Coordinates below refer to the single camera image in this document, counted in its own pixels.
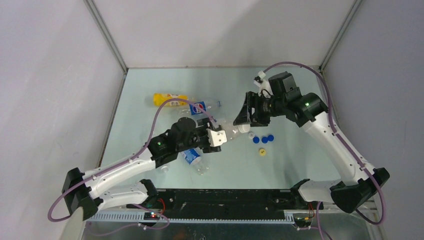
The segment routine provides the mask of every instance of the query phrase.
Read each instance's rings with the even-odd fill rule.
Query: perforated metal strip
[[[145,211],[100,211],[92,216],[88,221],[91,222],[121,222],[121,223],[153,223],[156,220],[144,220]],[[170,218],[171,223],[181,224],[294,224],[293,213],[284,213],[285,219],[258,219],[258,220],[228,220],[228,219],[187,219]]]

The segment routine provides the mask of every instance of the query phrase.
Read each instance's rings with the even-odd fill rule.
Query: bottle
[[[241,134],[248,133],[251,130],[251,126],[249,124],[234,126],[232,122],[222,119],[218,120],[218,124],[221,126],[222,130],[225,131],[227,141],[231,141]]]
[[[170,94],[170,93],[155,93],[153,95],[153,104],[159,107],[168,99],[184,99],[184,100],[190,100],[190,101],[194,100],[193,98],[189,98],[186,95]],[[165,104],[165,106],[168,106],[168,107],[178,107],[178,106],[184,106],[184,105],[188,105],[188,104],[183,101],[170,101]]]
[[[184,157],[185,161],[199,175],[203,175],[208,171],[209,162],[206,159],[202,159],[196,149],[192,148],[189,150],[185,150],[181,154]]]
[[[205,99],[204,101],[195,102],[195,106],[188,105],[179,110],[180,117],[188,117],[192,119],[206,118],[205,114],[199,110],[203,109],[206,112],[211,112],[219,109],[222,106],[221,101],[213,99]]]

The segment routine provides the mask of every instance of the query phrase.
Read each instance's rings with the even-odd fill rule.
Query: white table
[[[156,68],[130,69],[119,100],[107,141],[102,166],[136,152],[146,142],[157,110],[154,93],[174,93],[196,99],[218,98],[219,115],[231,122],[239,113],[247,91],[256,92],[253,78],[262,68]],[[302,94],[321,96],[317,78],[299,67],[276,67],[268,77],[288,71]],[[155,135],[171,127],[178,116],[164,109],[158,117]],[[222,152],[203,154],[210,160],[209,171],[200,176],[179,155],[168,164],[169,171],[159,169],[141,173],[122,185],[150,179],[157,188],[187,189],[288,189],[305,178],[334,180],[339,174],[323,149],[294,122],[284,116],[271,118],[268,127],[252,128],[259,137],[273,134],[274,142],[254,144],[247,134],[222,146]],[[265,148],[266,156],[259,155]]]

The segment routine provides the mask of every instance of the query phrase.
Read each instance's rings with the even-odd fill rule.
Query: blue bottle label
[[[194,149],[183,151],[182,155],[189,165],[191,165],[193,162],[196,162],[195,160],[200,157],[200,155]]]
[[[194,104],[195,106],[190,105],[190,112],[191,115],[197,115],[201,114],[202,112],[199,110],[199,108],[206,111],[206,105],[204,101],[199,101]]]

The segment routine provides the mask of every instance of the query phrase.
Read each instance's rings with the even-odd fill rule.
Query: white wall
[[[354,0],[96,0],[136,67],[319,65]]]
[[[391,175],[384,228],[393,240],[424,234],[423,13],[423,0],[364,1],[325,70],[343,131]]]
[[[58,239],[48,209],[95,167],[123,73],[82,0],[2,1],[0,32],[0,239]]]

